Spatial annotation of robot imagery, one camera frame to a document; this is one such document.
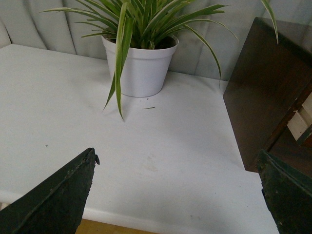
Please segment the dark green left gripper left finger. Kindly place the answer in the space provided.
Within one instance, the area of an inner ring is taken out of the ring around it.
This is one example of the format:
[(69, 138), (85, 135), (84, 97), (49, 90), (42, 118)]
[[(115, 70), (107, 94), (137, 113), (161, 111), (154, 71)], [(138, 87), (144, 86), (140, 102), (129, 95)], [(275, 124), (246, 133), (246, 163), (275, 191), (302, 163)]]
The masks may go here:
[(74, 234), (81, 223), (95, 166), (88, 148), (0, 212), (2, 234)]

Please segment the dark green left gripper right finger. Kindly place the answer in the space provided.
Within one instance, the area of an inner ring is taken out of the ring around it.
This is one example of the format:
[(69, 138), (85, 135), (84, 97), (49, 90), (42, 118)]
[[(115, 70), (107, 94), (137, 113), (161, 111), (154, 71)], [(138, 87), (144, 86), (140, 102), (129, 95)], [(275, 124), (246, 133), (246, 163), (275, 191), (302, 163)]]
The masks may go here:
[(262, 193), (281, 234), (312, 232), (312, 178), (260, 150), (257, 169)]

